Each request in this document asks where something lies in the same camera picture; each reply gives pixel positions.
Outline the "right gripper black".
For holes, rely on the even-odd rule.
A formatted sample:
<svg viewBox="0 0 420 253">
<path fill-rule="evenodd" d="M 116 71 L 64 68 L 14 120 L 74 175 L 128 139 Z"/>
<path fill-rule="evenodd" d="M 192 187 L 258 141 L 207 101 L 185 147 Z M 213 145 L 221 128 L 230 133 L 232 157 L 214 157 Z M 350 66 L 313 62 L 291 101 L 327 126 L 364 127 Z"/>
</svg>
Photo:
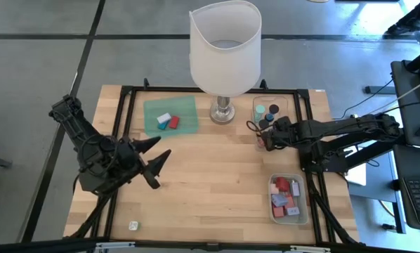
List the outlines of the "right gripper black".
<svg viewBox="0 0 420 253">
<path fill-rule="evenodd" d="M 282 150 L 287 147 L 301 147 L 301 139 L 298 134 L 298 128 L 301 123 L 291 123 L 288 117 L 281 117 L 275 121 L 275 127 L 266 129 L 261 133 L 262 138 L 275 138 L 274 140 L 265 141 L 265 149 L 267 151 Z"/>
</svg>

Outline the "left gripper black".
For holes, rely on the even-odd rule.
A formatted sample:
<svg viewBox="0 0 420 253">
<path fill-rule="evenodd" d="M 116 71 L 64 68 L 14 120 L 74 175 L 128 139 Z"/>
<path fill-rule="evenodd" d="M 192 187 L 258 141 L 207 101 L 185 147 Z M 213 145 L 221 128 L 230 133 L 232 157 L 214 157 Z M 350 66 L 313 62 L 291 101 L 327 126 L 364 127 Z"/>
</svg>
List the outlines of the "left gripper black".
<svg viewBox="0 0 420 253">
<path fill-rule="evenodd" d="M 156 177 L 159 176 L 164 163 L 171 154 L 171 151 L 167 150 L 153 160 L 149 160 L 144 171 L 139 153 L 146 153 L 160 140 L 160 136 L 145 140 L 119 140 L 117 143 L 117 158 L 113 169 L 113 177 L 115 179 L 122 179 L 124 177 L 132 179 L 140 174 L 143 175 L 147 184 L 152 189 L 158 189 L 160 187 L 160 183 Z"/>
</svg>

